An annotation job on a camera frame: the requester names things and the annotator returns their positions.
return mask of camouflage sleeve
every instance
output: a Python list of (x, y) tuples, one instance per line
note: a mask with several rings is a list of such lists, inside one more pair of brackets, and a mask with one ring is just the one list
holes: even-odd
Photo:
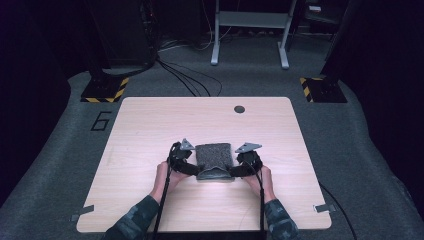
[(274, 199), (265, 204), (265, 216), (273, 240), (300, 239), (296, 223), (280, 200)]
[(159, 204), (150, 195), (147, 195), (109, 228), (102, 240), (143, 239), (158, 210)]

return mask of black stand base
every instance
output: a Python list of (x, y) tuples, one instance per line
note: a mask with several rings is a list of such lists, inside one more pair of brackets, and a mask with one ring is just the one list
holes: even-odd
[(328, 84), (322, 78), (301, 78), (300, 83), (308, 102), (347, 103), (337, 82)]
[(102, 74), (101, 78), (92, 77), (84, 92), (81, 102), (117, 102), (121, 98), (127, 77)]

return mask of yellow and black hazard tape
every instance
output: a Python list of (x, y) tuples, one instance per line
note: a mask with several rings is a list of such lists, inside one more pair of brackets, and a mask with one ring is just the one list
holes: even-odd
[(303, 87), (303, 93), (305, 94), (306, 100), (308, 102), (314, 102), (314, 99), (312, 98), (311, 95), (311, 90), (308, 87), (307, 81), (321, 81), (322, 78), (300, 78), (300, 83), (302, 84)]
[(100, 103), (100, 102), (118, 102), (121, 99), (122, 94), (124, 94), (125, 87), (128, 83), (128, 78), (122, 80), (121, 85), (119, 86), (119, 90), (116, 92), (115, 96), (112, 98), (81, 98), (81, 102), (92, 102), (92, 103)]

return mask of black round hole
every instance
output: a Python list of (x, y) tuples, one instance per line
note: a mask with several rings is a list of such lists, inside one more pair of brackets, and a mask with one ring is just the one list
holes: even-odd
[(235, 108), (234, 108), (234, 111), (236, 112), (236, 113), (244, 113), (244, 111), (245, 111), (245, 109), (244, 109), (244, 107), (243, 106), (236, 106)]

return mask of person's left hand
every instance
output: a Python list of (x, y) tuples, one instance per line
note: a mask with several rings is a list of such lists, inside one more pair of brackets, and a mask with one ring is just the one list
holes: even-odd
[[(153, 189), (149, 194), (159, 204), (160, 204), (160, 200), (162, 199), (163, 188), (165, 187), (167, 172), (168, 172), (168, 163), (166, 161), (161, 162), (156, 169), (155, 185), (153, 186)], [(177, 187), (178, 183), (181, 180), (189, 176), (190, 175), (187, 175), (184, 173), (172, 171), (171, 176), (169, 177), (170, 181), (168, 185), (168, 193), (172, 192), (175, 189), (175, 187)]]

